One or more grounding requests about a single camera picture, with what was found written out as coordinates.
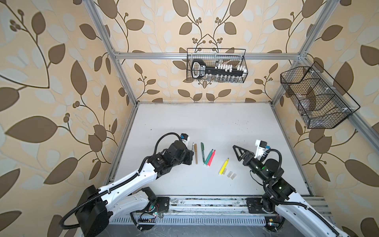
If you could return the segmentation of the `yellow highlighter marker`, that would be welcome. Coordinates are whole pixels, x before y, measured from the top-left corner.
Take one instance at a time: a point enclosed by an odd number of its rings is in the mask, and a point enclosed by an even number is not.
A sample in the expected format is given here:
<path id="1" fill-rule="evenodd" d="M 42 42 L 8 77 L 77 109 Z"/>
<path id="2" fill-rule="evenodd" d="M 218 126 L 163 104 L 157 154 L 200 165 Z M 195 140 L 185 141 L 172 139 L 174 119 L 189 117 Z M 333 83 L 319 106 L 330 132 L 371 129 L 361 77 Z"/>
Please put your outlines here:
<path id="1" fill-rule="evenodd" d="M 223 171 L 225 168 L 227 168 L 227 165 L 229 163 L 229 158 L 226 159 L 226 161 L 223 163 L 223 166 L 221 167 L 220 171 L 219 171 L 219 175 L 223 175 Z"/>

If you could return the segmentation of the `dark green pen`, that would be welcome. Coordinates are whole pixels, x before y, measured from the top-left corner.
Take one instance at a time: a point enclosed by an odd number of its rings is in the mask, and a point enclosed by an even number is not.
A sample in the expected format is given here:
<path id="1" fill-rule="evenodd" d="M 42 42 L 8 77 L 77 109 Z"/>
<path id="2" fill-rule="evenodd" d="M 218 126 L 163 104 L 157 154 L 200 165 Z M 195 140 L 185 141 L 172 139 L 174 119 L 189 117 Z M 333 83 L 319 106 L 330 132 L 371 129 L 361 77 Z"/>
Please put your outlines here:
<path id="1" fill-rule="evenodd" d="M 202 162 L 205 163 L 205 154 L 204 154 L 204 144 L 203 144 L 203 142 L 201 142 L 200 145 L 201 145 Z"/>

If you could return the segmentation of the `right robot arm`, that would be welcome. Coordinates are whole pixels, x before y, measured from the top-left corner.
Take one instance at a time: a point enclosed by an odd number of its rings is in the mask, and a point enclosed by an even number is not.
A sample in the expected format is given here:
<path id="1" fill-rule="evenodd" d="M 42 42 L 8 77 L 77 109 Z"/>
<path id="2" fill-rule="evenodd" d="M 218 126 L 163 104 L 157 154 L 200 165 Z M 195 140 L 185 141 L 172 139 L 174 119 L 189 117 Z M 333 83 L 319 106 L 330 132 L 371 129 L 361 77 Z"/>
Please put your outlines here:
<path id="1" fill-rule="evenodd" d="M 305 237 L 348 237 L 325 219 L 282 177 L 282 154 L 258 141 L 257 152 L 233 146 L 238 161 L 257 175 L 262 181 L 262 210 L 266 213 L 276 212 L 289 221 Z"/>

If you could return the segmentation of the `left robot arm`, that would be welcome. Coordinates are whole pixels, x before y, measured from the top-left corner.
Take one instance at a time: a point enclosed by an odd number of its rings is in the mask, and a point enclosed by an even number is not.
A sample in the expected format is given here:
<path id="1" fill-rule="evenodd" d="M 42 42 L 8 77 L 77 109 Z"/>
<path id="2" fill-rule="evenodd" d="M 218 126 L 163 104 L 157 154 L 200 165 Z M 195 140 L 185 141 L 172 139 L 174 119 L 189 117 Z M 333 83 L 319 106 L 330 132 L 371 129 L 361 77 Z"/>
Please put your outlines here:
<path id="1" fill-rule="evenodd" d="M 96 237 L 114 219 L 154 205 L 157 198 L 147 184 L 168 174 L 175 166 L 192 163 L 190 137 L 185 133 L 173 135 L 177 140 L 169 148 L 145 157 L 136 171 L 100 188 L 86 188 L 78 205 L 62 217 L 59 228 L 80 228 L 85 237 Z"/>

